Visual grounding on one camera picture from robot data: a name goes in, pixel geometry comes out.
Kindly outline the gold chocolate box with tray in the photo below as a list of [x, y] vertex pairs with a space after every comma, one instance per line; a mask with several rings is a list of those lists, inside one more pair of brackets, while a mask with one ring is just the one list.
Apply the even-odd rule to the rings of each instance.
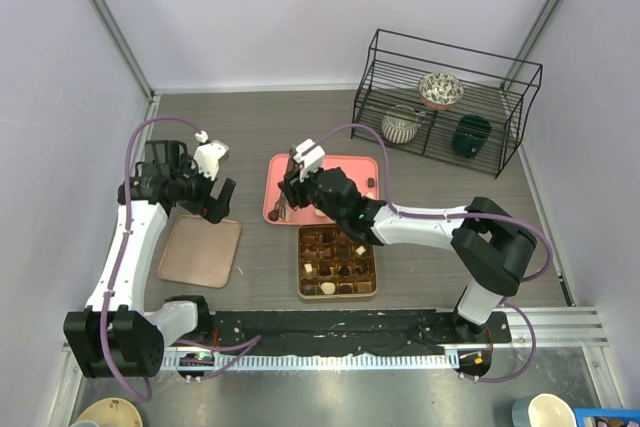
[[[307, 274], [303, 265], [311, 263], [313, 272]], [[321, 266], [329, 266], [332, 275], [319, 275]], [[335, 224], [302, 225], [298, 228], [297, 291], [302, 299], [351, 300], [372, 297], [378, 290], [374, 249], [371, 245], [354, 242]], [[333, 295], [324, 295], [323, 282], [336, 285]], [[305, 295], [303, 287], [316, 286], [315, 295]]]

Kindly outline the rose gold tin lid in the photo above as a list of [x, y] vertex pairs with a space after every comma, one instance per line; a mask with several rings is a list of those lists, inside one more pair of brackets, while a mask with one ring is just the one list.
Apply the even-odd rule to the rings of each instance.
[[223, 219], [211, 224], [200, 216], [181, 215], [171, 228], [157, 274], [161, 280], [223, 288], [229, 280], [242, 225]]

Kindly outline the metal tongs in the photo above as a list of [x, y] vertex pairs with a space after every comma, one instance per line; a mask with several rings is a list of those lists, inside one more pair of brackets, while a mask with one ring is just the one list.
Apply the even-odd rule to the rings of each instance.
[[288, 222], [290, 218], [290, 214], [288, 212], [287, 207], [287, 199], [284, 196], [281, 196], [275, 203], [274, 209], [279, 212], [279, 220], [282, 222]]

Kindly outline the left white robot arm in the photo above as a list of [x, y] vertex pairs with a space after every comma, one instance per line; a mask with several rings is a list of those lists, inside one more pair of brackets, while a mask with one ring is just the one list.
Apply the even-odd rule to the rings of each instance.
[[145, 313], [144, 292], [174, 207], [210, 224], [228, 216], [234, 181], [225, 180], [219, 195], [211, 194], [228, 151], [219, 141], [202, 143], [193, 153], [176, 140], [146, 142], [144, 159], [118, 189], [117, 227], [99, 282], [85, 307], [67, 313], [63, 323], [84, 376], [108, 378], [116, 367], [124, 377], [153, 377], [174, 342], [183, 338], [200, 346], [211, 338], [213, 319], [203, 297], [174, 296]]

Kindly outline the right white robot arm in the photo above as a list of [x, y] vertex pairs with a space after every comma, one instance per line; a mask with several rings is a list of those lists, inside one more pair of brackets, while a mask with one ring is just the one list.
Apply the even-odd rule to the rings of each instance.
[[303, 173], [299, 166], [283, 175], [278, 189], [290, 208], [313, 206], [360, 245], [454, 252], [471, 276], [451, 318], [453, 333], [465, 342], [483, 335], [494, 308], [518, 292], [537, 246], [531, 227], [485, 197], [450, 209], [409, 208], [361, 194], [340, 168]]

